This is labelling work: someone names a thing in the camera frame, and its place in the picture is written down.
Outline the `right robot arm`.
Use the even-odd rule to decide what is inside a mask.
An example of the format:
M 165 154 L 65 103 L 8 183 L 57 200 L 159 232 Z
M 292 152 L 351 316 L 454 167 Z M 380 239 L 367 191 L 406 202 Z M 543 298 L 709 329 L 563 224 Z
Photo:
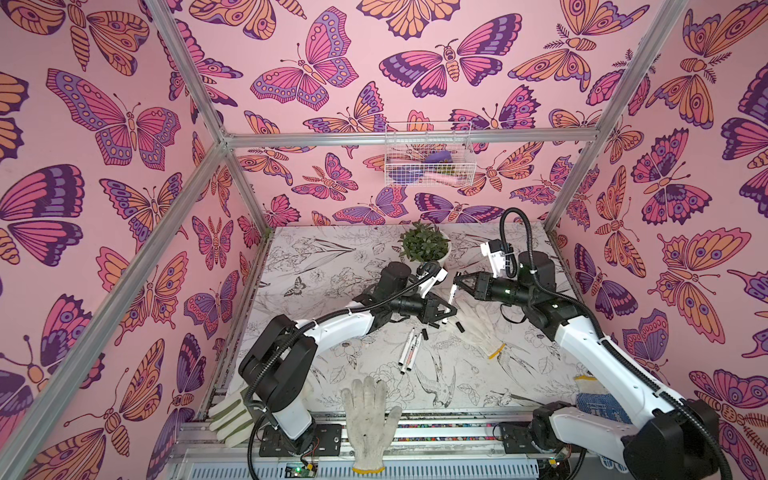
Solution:
M 538 410 L 531 425 L 541 445 L 582 447 L 624 466 L 636 479 L 732 478 L 715 411 L 650 375 L 602 332 L 584 304 L 555 291 L 554 265 L 546 254 L 522 253 L 514 278 L 484 271 L 457 274 L 452 288 L 478 301 L 519 307 L 587 368 L 629 418 L 622 423 L 552 403 Z

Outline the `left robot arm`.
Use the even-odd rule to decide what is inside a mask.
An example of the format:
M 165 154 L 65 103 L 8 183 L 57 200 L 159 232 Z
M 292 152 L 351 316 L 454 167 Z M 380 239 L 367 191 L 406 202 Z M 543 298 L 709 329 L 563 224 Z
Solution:
M 447 271 L 435 261 L 420 265 L 416 274 L 394 261 L 376 283 L 339 310 L 302 321 L 284 314 L 273 317 L 238 365 L 248 413 L 267 420 L 289 453 L 306 452 L 314 441 L 316 422 L 300 392 L 315 357 L 381 329 L 395 315 L 414 317 L 424 325 L 455 315 L 457 309 L 431 291 L 446 277 Z

